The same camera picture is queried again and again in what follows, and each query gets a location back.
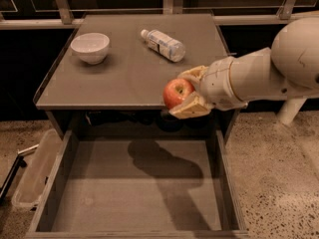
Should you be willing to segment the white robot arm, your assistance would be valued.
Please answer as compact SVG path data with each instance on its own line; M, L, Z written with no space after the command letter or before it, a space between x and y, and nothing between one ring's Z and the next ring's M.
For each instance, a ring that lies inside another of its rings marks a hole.
M198 90L169 110L178 119L267 100L284 103L277 117L290 124L306 100L319 98L319 18L289 23L269 48L239 58L229 56L179 76L198 85Z

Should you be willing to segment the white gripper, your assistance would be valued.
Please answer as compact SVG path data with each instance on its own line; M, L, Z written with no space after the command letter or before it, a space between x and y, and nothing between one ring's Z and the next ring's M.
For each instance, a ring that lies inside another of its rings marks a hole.
M197 66L181 72L178 87L199 87L199 92L191 93L180 105L168 112L179 120L207 116L213 108L220 111L242 109L248 102L242 101L233 90L230 81L230 68L233 57L213 62L208 66Z

